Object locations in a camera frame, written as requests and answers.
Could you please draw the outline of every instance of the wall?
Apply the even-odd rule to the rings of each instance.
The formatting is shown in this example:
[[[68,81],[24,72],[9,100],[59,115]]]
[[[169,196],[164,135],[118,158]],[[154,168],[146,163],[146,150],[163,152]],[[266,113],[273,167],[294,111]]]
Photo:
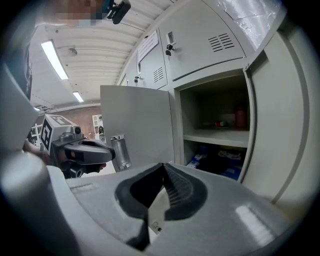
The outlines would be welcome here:
[[[66,119],[70,120],[71,122],[81,126],[81,130],[84,133],[84,136],[94,139],[95,138],[95,131],[94,131],[94,124],[92,121],[93,115],[100,115],[101,109],[100,106],[91,106],[91,107],[83,107],[83,108],[76,108],[66,111],[54,112],[51,113],[52,115],[60,115],[65,117]],[[42,124],[44,122],[44,115],[40,115],[35,123]]]

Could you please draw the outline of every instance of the shelf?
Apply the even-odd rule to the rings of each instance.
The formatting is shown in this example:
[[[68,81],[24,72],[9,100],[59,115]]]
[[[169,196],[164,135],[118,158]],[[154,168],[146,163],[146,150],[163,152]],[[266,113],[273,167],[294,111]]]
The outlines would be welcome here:
[[[236,128],[196,129],[192,133],[185,134],[183,139],[193,142],[247,148],[249,131]]]

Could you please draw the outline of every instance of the ceiling light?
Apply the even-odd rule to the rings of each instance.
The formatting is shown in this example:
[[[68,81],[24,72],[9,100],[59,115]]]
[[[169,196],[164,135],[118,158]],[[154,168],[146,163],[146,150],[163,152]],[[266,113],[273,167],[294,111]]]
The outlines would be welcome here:
[[[54,42],[52,40],[43,42],[41,46],[42,46],[42,49],[44,50],[45,55],[50,61],[52,67],[54,68],[58,76],[61,78],[61,80],[68,79],[68,76],[58,58],[57,51],[54,46]]]
[[[73,92],[73,95],[76,97],[76,99],[77,99],[79,102],[84,102],[84,100],[81,98],[79,92],[74,91],[74,92]]]

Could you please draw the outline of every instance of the locker vent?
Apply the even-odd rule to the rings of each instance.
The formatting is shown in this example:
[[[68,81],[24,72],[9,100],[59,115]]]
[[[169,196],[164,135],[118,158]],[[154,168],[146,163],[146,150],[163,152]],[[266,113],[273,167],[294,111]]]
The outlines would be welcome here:
[[[160,67],[159,69],[153,72],[153,81],[156,83],[162,78],[164,78],[164,72],[162,67]]]
[[[231,47],[235,47],[227,33],[208,39],[210,46],[214,52],[222,51]]]

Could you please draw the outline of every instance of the ceiling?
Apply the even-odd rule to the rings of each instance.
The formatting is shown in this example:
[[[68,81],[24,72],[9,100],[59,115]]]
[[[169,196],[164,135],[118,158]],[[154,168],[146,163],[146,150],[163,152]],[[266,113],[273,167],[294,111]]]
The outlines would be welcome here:
[[[85,104],[100,100],[100,85],[115,85],[136,43],[153,21],[175,0],[130,0],[131,9],[120,24],[102,20],[95,26],[41,25],[30,44],[31,102],[41,109],[77,105],[78,91]],[[53,39],[69,77],[61,80],[41,43]],[[75,48],[72,56],[69,48]]]

